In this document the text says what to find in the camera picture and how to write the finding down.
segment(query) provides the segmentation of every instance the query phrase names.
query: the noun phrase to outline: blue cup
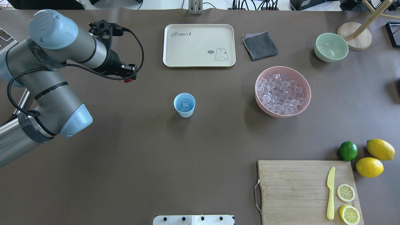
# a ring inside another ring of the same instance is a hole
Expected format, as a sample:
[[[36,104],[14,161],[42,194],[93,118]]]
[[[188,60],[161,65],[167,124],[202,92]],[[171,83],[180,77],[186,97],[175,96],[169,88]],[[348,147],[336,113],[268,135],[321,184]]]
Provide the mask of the blue cup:
[[[185,102],[183,103],[185,104],[187,102],[186,99],[189,101],[189,108],[185,108],[185,110],[183,110],[182,108],[184,108],[185,105],[184,107],[182,107],[182,101],[185,100]],[[196,101],[194,100],[194,97],[188,93],[180,93],[174,99],[174,107],[179,115],[183,118],[188,118],[193,114],[195,105]]]

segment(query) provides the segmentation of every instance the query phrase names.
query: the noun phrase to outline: beige tray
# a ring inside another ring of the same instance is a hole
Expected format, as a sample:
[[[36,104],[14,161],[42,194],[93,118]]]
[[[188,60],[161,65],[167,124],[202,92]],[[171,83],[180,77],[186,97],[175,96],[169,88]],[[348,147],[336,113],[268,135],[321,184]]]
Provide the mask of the beige tray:
[[[170,24],[164,31],[163,62],[169,67],[233,66],[233,28],[228,24]]]

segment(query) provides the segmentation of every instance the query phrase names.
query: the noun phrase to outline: wooden cutting board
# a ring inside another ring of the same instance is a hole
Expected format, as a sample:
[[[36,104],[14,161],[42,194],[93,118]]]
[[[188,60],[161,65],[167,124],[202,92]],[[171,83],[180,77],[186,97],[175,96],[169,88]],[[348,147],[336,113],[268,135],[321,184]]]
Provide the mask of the wooden cutting board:
[[[326,217],[329,189],[326,186],[331,167],[336,168],[334,183],[335,217]],[[353,205],[364,225],[357,188],[350,162],[344,161],[258,161],[263,225],[345,225],[339,217],[342,205]],[[337,195],[340,184],[354,188],[356,197],[344,202]]]

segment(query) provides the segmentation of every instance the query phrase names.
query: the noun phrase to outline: lemon slice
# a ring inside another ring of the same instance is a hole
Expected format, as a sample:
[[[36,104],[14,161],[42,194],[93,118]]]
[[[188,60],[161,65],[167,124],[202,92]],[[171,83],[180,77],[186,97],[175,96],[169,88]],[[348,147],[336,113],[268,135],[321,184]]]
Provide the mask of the lemon slice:
[[[338,186],[338,196],[345,202],[351,202],[356,197],[356,192],[350,185],[341,184]]]
[[[360,222],[358,210],[351,205],[343,205],[340,207],[339,216],[347,225],[356,225]]]

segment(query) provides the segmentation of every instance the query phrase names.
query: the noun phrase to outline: wooden pole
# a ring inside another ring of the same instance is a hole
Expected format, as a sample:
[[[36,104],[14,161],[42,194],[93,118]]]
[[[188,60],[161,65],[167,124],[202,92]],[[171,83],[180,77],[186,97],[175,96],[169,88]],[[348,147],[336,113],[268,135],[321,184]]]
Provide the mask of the wooden pole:
[[[374,12],[374,8],[367,2],[367,0],[362,0],[362,2],[367,6],[367,8],[371,11]],[[396,19],[400,20],[400,16],[392,16],[392,15],[386,15],[386,14],[380,14],[380,16],[386,17],[386,18],[391,18],[391,19]]]
[[[372,15],[356,30],[352,37],[358,37],[367,27],[383,12],[387,9],[394,0],[385,0],[373,13]]]

